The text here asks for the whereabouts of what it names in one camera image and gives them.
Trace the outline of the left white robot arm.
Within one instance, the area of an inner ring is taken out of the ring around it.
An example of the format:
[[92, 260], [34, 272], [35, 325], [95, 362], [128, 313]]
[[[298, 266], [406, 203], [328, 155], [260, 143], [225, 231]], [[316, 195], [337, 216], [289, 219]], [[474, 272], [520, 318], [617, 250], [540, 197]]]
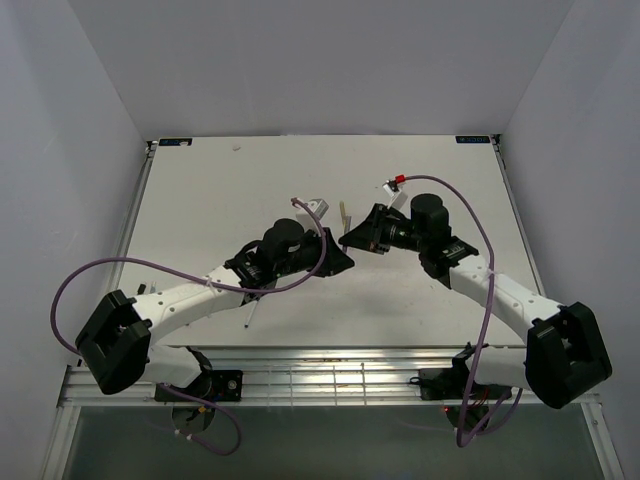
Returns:
[[213, 368], [199, 351], [161, 339], [195, 321], [258, 300], [279, 279], [307, 272], [332, 277], [352, 267], [329, 228], [305, 229], [279, 219], [263, 237], [199, 282], [134, 297], [115, 290], [100, 301], [75, 344], [102, 393], [120, 393], [144, 380], [167, 384], [190, 399], [213, 394]]

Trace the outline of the aluminium rail frame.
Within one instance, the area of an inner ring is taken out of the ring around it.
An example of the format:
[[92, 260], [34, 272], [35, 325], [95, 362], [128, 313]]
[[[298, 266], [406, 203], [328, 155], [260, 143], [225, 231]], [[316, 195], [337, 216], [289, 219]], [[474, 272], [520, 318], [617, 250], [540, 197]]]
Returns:
[[409, 380], [446, 368], [461, 349], [209, 348], [217, 370], [243, 372], [240, 407], [417, 406]]

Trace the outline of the blue corner label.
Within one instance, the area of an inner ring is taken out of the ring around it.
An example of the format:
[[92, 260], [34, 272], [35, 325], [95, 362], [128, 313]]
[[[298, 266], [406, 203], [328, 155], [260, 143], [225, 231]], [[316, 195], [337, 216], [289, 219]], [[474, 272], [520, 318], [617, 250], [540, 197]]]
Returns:
[[191, 146], [192, 138], [163, 138], [158, 141], [159, 147], [183, 147]]
[[490, 144], [491, 139], [487, 135], [456, 135], [455, 140], [458, 144]]

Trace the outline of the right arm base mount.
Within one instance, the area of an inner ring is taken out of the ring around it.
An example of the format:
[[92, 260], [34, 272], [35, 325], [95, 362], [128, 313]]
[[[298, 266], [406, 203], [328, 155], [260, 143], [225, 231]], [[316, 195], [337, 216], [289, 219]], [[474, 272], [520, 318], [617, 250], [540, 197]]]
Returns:
[[[451, 367], [419, 369], [418, 374], [411, 377], [408, 384], [419, 387], [422, 400], [462, 400], [470, 372], [465, 361], [472, 357], [475, 349], [475, 345], [467, 343], [465, 348], [453, 357]], [[512, 396], [511, 388], [474, 382], [469, 395], [469, 407], [478, 408], [488, 400], [498, 400], [502, 395], [509, 399]]]

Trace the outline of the blue cap whiteboard marker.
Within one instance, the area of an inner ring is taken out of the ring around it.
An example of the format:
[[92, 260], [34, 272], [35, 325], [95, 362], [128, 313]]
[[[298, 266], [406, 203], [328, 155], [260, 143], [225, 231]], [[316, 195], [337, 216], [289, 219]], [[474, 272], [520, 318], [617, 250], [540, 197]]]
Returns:
[[251, 309], [248, 311], [247, 317], [246, 317], [245, 322], [244, 322], [244, 328], [245, 329], [249, 329], [250, 328], [251, 322], [252, 322], [252, 320], [254, 318], [254, 315], [256, 313], [258, 305], [259, 305], [258, 301], [251, 303]]

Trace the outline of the yellow highlighter pen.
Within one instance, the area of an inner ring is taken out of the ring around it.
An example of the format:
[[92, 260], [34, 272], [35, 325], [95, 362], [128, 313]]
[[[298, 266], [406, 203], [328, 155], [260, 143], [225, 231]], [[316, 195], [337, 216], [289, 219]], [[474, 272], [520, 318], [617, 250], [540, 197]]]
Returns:
[[339, 202], [339, 211], [340, 211], [340, 216], [341, 216], [341, 222], [342, 222], [342, 226], [343, 226], [343, 217], [345, 214], [347, 214], [346, 212], [346, 205], [344, 201], [340, 201]]

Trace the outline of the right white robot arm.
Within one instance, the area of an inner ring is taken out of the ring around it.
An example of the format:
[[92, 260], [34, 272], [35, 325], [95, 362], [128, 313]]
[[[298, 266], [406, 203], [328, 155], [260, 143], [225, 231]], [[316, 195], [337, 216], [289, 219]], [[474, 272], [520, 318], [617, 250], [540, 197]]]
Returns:
[[586, 305], [562, 305], [494, 273], [479, 251], [453, 235], [440, 197], [420, 194], [410, 214], [383, 204], [344, 234], [348, 248], [384, 254], [418, 253], [426, 274], [481, 306], [509, 327], [523, 349], [467, 345], [448, 369], [424, 381], [436, 398], [474, 397], [485, 387], [522, 388], [560, 409], [608, 379], [612, 365], [595, 315]]

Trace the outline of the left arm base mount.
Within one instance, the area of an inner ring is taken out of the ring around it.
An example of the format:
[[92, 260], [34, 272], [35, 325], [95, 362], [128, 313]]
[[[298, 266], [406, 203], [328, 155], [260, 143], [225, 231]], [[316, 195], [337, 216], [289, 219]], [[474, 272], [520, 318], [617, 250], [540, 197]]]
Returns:
[[155, 387], [157, 402], [239, 402], [242, 399], [243, 371], [216, 370], [200, 351], [190, 347], [179, 348], [189, 355], [189, 363], [173, 369], [171, 379], [179, 379], [179, 385], [168, 380]]

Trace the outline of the left blue corner label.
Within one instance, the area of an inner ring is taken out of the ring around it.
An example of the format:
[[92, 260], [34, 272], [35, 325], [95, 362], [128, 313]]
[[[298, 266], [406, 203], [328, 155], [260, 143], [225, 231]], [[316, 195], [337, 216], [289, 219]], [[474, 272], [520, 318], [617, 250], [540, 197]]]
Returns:
[[159, 147], [183, 147], [191, 146], [192, 138], [163, 138], [158, 141]]

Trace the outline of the right blue corner label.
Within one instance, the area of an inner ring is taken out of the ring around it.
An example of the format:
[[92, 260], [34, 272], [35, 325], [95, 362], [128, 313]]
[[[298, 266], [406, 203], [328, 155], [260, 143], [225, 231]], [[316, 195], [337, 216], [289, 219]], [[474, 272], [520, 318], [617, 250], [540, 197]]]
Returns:
[[490, 144], [491, 139], [487, 135], [456, 135], [455, 140], [458, 144]]

